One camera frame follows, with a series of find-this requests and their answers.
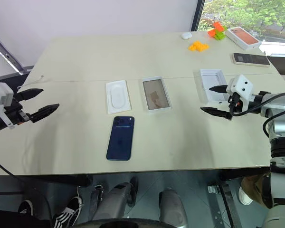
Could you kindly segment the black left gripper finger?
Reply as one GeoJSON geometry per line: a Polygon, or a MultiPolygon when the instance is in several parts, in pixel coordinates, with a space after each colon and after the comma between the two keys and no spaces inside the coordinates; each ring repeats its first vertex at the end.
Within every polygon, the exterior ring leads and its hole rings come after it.
{"type": "Polygon", "coordinates": [[[30,88],[30,89],[27,89],[27,90],[24,90],[24,91],[17,93],[16,94],[16,100],[17,101],[26,101],[26,100],[29,100],[31,98],[36,97],[37,95],[39,95],[42,92],[43,92],[43,89],[30,88]]]}
{"type": "Polygon", "coordinates": [[[54,111],[58,109],[58,107],[59,104],[46,105],[45,107],[39,109],[37,112],[30,114],[29,119],[33,123],[38,122],[51,115],[54,111]]]}

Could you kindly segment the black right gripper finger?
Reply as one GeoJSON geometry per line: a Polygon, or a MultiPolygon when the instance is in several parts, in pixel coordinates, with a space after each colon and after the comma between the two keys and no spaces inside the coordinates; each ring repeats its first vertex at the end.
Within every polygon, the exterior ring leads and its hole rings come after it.
{"type": "Polygon", "coordinates": [[[222,117],[227,120],[232,119],[232,115],[229,112],[218,110],[217,108],[214,107],[201,107],[200,109],[212,116],[222,117]]]}
{"type": "Polygon", "coordinates": [[[227,86],[226,85],[217,85],[209,88],[210,91],[216,92],[216,93],[227,93],[227,86]]]}

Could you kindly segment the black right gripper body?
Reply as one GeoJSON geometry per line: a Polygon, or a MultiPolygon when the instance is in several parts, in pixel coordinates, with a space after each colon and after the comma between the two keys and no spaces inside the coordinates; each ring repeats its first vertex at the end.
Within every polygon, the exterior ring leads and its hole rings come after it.
{"type": "Polygon", "coordinates": [[[233,93],[228,99],[229,103],[229,114],[227,114],[227,119],[232,119],[233,114],[238,114],[242,112],[242,101],[240,100],[240,95],[238,93],[233,93]]]}

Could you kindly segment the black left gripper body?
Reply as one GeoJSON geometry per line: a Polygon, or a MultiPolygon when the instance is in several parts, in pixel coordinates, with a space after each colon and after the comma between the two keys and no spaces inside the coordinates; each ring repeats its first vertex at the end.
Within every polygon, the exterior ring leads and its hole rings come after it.
{"type": "Polygon", "coordinates": [[[34,123],[32,116],[22,111],[23,106],[20,104],[22,101],[25,101],[25,99],[13,98],[10,106],[4,106],[4,113],[11,120],[13,125],[20,125],[27,121],[34,123]]]}

